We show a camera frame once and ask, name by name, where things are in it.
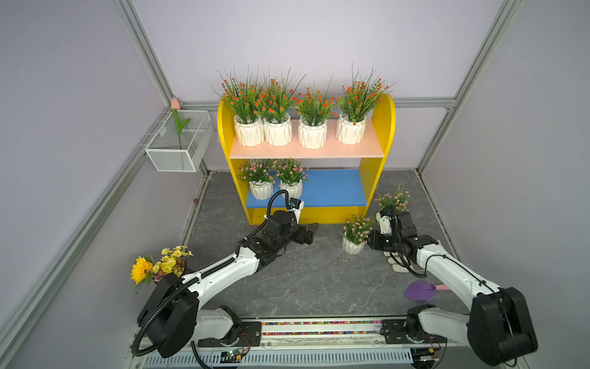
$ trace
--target white wire basket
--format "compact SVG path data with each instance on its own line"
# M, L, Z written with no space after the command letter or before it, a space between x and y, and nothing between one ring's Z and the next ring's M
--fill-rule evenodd
M181 132L180 143L170 112L145 149L158 172L196 172L213 135L209 112L177 111L180 120L191 118Z

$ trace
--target pink flower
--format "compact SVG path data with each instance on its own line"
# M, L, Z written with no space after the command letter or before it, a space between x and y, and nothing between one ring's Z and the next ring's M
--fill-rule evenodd
M173 98L172 100L170 100L170 108L174 110L181 109L181 103L178 101L177 98Z

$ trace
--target yellow shelf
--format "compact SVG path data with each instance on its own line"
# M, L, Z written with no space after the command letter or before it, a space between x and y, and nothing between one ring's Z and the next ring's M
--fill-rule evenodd
M384 96L384 103L377 105L373 111L371 122L365 132L363 141L358 145L346 145L348 149L344 150L345 146L340 146L336 141L333 132L329 132L328 140L332 145L332 153L326 149L309 150L304 149L299 145L296 137L287 145L279 148L268 145L264 142L252 148L245 148L239 145L234 130L234 115L235 113L223 102L219 103L219 111L217 115L217 125L219 132L219 140L223 147L225 159L230 167L231 175L234 179L235 187L238 190L240 201L244 207L244 212L248 218L248 222L252 225L260 224L264 221L265 208L248 207L248 192L250 190L248 183L240 181L236 176L240 172L239 167L245 158L362 158L359 165L360 181L362 183L362 191L365 195L365 205L357 206L305 206L301 212L300 222L302 224L321 223L345 223L346 220L353 214L366 215L366 212L371 204L377 182L381 176L381 171L385 166L385 161L391 149L391 144L394 141L395 134L395 103L393 98L387 94Z

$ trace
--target flower bouquet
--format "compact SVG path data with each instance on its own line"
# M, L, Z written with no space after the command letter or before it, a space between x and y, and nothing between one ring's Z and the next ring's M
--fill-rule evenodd
M180 277L186 269L186 258L192 256L192 252L186 250L186 246L176 246L174 249L163 249L162 258L153 263L150 254L135 260L131 271L131 279L135 281L135 293L142 285L151 281L158 282L167 274L174 273Z

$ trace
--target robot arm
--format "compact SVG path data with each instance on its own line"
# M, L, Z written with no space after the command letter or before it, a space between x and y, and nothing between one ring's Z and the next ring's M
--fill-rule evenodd
M428 235L418 235L408 212L390 218L390 233L373 231L369 247L397 252L412 274L433 274L470 308L470 315L448 312L426 304L408 310L402 328L414 340L440 335L473 349L488 365L497 365L537 350L537 340L525 297L515 288L503 289L452 257ZM410 269L420 265L424 274Z
M287 211L271 215L272 203L281 194L286 196ZM236 314L226 306L213 311L200 308L231 284L269 265L292 241L313 242L317 223L301 226L304 204L296 198L287 200L288 196L281 190L269 199L264 222L238 242L235 253L198 272L180 278L171 273L160 280L137 318L140 330L131 346L134 356L158 350L162 357L170 357L191 339L218 338L227 344L237 340L241 320ZM140 350L145 335L153 345Z

